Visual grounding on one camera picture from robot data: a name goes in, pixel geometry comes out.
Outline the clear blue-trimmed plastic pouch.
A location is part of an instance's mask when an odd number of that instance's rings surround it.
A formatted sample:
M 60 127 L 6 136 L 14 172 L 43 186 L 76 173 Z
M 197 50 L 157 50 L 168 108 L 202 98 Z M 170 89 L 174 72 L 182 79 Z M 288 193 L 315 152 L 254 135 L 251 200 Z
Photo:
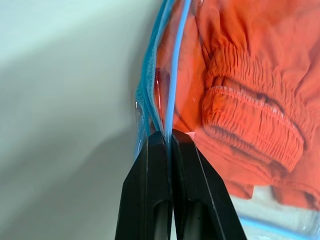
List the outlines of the clear blue-trimmed plastic pouch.
M 177 130 L 173 119 L 178 63 L 191 3 L 164 0 L 159 10 L 136 89 L 141 133 L 155 129 L 168 135 Z M 281 204 L 270 186 L 255 187 L 250 199 L 230 195 L 254 238 L 320 240 L 320 210 Z

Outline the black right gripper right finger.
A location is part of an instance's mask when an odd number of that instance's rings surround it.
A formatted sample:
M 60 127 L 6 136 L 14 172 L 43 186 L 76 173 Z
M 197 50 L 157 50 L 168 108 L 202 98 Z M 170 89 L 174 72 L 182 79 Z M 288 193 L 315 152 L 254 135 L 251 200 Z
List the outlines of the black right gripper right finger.
M 171 163 L 177 240 L 248 240 L 223 179 L 178 130 L 172 133 Z

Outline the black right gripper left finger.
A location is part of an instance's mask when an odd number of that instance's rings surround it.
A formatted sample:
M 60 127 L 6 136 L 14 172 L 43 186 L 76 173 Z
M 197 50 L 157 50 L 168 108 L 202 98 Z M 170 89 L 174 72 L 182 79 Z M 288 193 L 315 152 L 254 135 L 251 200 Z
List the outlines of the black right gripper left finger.
M 149 136 L 126 176 L 117 219 L 117 240 L 170 240 L 172 188 L 161 132 Z

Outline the orange elastic-waist cloth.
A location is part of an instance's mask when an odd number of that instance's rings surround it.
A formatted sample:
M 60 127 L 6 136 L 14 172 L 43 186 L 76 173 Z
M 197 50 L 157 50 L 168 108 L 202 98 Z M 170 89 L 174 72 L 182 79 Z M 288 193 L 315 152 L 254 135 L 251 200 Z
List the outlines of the orange elastic-waist cloth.
M 320 0 L 191 0 L 173 128 L 231 195 L 320 211 Z

